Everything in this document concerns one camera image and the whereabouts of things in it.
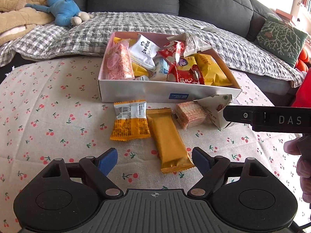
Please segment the dark grey sofa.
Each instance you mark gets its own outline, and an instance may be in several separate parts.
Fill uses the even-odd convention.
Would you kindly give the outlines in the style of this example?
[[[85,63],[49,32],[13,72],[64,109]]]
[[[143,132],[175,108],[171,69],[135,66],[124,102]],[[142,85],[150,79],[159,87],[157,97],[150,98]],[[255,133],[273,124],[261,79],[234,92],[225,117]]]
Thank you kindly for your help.
[[[257,0],[74,0],[94,19],[77,29],[37,26],[1,46],[1,79],[13,68],[70,55],[102,56],[114,31],[192,32],[210,42],[229,68],[250,77],[276,106],[289,106],[302,83],[298,71],[259,46],[257,34],[276,13]],[[219,32],[193,26],[215,27]]]

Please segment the red heart snack packet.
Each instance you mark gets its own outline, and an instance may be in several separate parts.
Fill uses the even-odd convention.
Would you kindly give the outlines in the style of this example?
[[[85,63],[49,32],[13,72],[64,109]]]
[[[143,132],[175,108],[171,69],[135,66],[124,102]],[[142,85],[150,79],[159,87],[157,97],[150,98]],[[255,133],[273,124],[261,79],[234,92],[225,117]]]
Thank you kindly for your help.
[[[193,65],[189,70],[178,70],[176,65],[169,68],[168,82],[204,85],[204,78],[198,67]]]

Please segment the gold wafer bar packet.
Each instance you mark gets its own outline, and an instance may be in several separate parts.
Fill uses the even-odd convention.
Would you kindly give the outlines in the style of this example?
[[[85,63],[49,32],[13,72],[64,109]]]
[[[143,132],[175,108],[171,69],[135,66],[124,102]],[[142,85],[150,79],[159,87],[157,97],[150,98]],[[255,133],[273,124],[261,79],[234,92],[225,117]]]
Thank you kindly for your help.
[[[161,160],[161,172],[168,174],[194,167],[174,124],[171,109],[150,109],[146,116]]]

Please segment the pink candy bag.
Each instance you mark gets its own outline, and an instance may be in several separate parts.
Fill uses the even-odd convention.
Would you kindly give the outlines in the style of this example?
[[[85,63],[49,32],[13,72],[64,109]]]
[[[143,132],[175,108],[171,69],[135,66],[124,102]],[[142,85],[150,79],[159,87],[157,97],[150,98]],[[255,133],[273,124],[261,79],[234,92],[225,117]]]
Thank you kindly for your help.
[[[121,39],[105,52],[102,79],[132,80],[134,78],[129,51],[129,40]]]

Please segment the bookshelf with books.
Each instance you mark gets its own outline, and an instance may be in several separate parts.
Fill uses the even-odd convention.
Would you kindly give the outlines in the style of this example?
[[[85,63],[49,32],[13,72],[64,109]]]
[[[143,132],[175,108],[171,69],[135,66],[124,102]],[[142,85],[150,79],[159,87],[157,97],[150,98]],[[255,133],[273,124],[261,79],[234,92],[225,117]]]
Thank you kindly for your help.
[[[310,0],[284,0],[290,2],[288,10],[275,9],[276,14],[288,24],[308,31],[310,28]]]

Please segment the blue white roll packet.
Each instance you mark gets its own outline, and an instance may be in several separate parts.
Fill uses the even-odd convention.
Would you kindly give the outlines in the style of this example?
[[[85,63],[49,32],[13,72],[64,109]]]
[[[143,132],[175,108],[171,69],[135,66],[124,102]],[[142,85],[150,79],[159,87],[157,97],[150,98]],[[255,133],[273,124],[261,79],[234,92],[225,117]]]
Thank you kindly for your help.
[[[166,81],[169,70],[167,61],[162,57],[156,57],[154,62],[156,67],[149,79],[151,81]]]

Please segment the yellow maple sandwich packet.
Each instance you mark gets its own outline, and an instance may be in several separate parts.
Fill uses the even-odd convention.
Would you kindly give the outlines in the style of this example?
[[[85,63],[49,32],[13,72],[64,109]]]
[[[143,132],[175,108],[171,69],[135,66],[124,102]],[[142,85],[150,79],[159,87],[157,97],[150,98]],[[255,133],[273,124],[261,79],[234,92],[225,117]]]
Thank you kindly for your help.
[[[204,79],[205,85],[232,86],[230,80],[211,55],[196,53],[194,57]]]

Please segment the white paper pad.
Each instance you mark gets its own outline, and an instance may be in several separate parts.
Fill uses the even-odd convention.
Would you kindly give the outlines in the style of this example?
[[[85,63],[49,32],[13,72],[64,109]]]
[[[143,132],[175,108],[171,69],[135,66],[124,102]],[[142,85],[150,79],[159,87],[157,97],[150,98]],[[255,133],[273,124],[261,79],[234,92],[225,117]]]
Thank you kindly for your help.
[[[196,25],[196,24],[193,24],[193,26],[199,30],[204,30],[206,32],[212,32],[212,33],[219,32],[219,29],[215,27],[202,26],[202,25]]]

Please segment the red plastic stool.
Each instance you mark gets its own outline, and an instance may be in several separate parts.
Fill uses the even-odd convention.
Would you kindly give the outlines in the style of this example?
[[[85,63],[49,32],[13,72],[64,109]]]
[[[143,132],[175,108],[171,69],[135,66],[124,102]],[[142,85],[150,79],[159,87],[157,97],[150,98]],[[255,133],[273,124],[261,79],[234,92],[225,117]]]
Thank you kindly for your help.
[[[311,71],[310,69],[306,73],[303,83],[296,92],[295,100],[292,103],[292,107],[311,107]]]

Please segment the blue plush toy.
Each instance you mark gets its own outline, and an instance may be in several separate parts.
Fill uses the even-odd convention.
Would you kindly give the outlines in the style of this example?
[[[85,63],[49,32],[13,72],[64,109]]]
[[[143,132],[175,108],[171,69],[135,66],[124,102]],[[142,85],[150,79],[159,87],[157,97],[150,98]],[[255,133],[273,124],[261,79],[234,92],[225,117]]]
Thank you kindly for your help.
[[[46,0],[45,5],[25,4],[25,7],[51,13],[55,17],[55,25],[74,27],[94,18],[94,15],[80,10],[74,0]]]

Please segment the yellow blue biscuit packet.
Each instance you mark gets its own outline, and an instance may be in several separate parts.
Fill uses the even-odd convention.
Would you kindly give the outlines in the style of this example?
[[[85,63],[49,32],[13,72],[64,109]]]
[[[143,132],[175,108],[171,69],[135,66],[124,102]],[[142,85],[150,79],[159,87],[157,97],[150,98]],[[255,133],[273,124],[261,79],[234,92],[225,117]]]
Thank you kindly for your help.
[[[196,64],[196,59],[193,56],[181,57],[177,64],[177,70],[189,71]]]

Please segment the orange silver snack packet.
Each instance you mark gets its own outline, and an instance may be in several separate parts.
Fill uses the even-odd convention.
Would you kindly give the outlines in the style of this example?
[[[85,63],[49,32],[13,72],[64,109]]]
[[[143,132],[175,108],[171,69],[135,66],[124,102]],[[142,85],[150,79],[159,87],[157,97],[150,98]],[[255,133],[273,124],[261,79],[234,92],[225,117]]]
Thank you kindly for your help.
[[[116,118],[110,135],[111,140],[125,142],[151,137],[146,117],[146,100],[115,102],[114,110]]]

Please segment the beige fleece blanket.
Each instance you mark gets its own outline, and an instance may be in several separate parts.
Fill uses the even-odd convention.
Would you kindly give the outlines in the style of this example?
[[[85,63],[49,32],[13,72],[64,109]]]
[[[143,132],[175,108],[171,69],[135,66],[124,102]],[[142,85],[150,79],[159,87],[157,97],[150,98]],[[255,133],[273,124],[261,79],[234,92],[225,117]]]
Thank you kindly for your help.
[[[27,7],[27,3],[46,5],[46,0],[1,0],[1,44],[22,37],[34,27],[54,20],[51,13]]]

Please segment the orange cushion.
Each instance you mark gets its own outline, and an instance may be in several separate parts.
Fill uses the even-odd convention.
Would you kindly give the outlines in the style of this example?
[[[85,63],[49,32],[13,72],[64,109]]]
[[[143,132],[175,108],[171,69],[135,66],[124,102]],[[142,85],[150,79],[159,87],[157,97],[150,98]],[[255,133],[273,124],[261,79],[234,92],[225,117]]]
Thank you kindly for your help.
[[[307,66],[307,63],[309,62],[309,60],[310,60],[310,57],[308,55],[308,52],[303,47],[296,61],[295,68],[301,72],[308,72],[309,68]]]

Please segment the yellow ridged snack packet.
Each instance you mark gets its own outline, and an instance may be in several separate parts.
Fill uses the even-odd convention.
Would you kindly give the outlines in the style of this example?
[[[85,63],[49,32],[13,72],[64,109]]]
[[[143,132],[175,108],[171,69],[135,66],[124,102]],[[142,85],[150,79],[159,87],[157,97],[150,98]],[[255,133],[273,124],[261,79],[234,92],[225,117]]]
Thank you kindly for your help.
[[[114,44],[116,44],[116,43],[118,43],[119,41],[122,41],[122,40],[125,40],[125,38],[119,38],[119,37],[114,37],[113,38]],[[136,43],[135,39],[129,38],[128,41],[129,41],[129,47],[131,47],[133,44]],[[148,71],[144,67],[140,66],[139,64],[137,64],[136,62],[133,62],[133,61],[131,62],[131,64],[132,64],[132,69],[133,69],[133,73],[134,73],[135,77],[140,77],[140,76],[143,76],[143,75],[145,75],[147,77],[149,76]]]

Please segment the pink cardboard box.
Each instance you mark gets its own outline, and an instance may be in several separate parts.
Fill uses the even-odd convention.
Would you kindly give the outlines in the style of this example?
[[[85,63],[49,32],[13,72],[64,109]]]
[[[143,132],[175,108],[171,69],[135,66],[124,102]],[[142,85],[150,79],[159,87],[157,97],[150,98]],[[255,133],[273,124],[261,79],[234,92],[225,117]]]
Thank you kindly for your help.
[[[217,52],[211,47],[211,45],[199,37],[195,38],[194,50],[202,54],[211,55],[230,81],[229,86],[212,86],[161,81],[139,81],[134,79],[109,80],[107,77],[107,54],[109,53],[110,48],[114,46],[113,38],[119,37],[122,39],[138,39],[141,35],[159,47],[163,47],[169,40],[185,39],[183,35],[173,36],[147,32],[113,32],[108,41],[98,76],[98,88],[102,102],[113,103],[127,100],[145,99],[148,102],[154,103],[178,103],[201,99],[217,94],[231,94],[233,97],[237,97],[240,94],[241,88],[230,69],[220,58]]]

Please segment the small truffle chocolate packet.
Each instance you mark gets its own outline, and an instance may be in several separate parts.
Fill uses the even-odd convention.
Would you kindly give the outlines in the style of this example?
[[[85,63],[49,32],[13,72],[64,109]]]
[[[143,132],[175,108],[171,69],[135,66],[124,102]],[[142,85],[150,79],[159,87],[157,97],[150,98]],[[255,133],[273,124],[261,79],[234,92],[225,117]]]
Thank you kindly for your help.
[[[150,80],[149,77],[146,75],[142,75],[135,78],[135,81],[149,81],[149,80]]]

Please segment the green patterned cushion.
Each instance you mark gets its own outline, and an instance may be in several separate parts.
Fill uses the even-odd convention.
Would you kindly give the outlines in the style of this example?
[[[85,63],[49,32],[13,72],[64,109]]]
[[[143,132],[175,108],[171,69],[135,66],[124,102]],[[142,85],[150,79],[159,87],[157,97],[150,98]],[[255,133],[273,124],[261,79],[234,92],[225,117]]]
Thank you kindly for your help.
[[[294,67],[308,34],[274,16],[268,16],[257,35],[259,46]]]

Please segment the clear wafer biscuit packet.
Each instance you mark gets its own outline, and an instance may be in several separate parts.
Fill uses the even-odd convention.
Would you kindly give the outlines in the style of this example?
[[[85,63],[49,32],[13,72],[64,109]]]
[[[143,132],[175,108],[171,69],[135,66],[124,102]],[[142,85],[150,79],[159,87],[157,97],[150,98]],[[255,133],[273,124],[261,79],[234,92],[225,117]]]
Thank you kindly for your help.
[[[182,129],[198,126],[202,124],[207,117],[204,109],[194,101],[176,104],[174,114]]]

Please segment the large white snack bag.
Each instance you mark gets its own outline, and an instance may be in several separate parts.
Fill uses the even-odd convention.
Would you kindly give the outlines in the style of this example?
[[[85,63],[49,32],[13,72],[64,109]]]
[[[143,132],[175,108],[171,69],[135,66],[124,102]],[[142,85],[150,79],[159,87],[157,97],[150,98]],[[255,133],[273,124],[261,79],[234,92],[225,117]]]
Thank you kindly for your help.
[[[184,57],[193,55],[195,53],[204,52],[212,48],[206,41],[200,39],[192,33],[182,33],[176,36],[167,37],[169,41],[183,41],[185,44]]]

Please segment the white monkey snack packet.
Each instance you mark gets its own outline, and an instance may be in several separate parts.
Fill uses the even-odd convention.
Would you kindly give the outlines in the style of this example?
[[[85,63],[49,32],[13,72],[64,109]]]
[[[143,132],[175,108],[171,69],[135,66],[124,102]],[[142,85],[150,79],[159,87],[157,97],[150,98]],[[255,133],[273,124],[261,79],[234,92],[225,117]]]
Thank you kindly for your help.
[[[142,34],[138,34],[137,41],[129,48],[132,61],[138,62],[138,65],[144,67],[146,70],[154,71],[155,62],[153,58],[156,57],[157,51],[160,47],[153,43]]]

